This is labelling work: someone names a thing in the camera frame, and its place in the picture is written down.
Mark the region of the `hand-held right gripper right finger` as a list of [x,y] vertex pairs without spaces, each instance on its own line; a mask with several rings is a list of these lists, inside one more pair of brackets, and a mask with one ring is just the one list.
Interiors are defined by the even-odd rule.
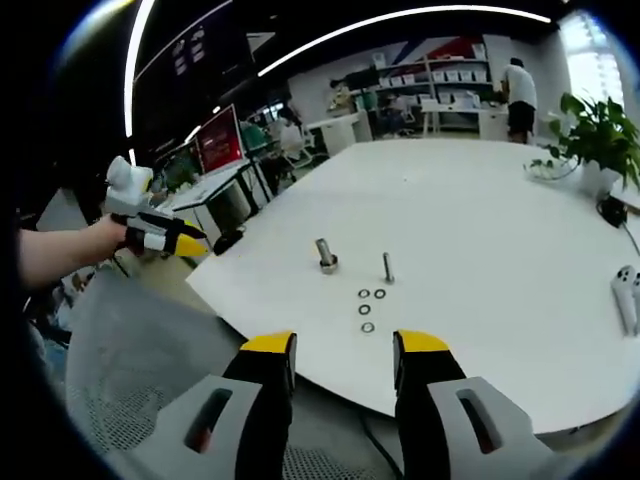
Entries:
[[449,346],[420,331],[393,334],[395,420],[407,479],[540,479],[552,451],[530,417]]

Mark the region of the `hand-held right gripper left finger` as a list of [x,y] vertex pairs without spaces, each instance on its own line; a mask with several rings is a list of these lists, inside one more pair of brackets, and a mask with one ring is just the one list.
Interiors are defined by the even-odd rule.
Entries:
[[297,335],[246,341],[158,414],[149,470],[160,479],[279,479],[292,422]]

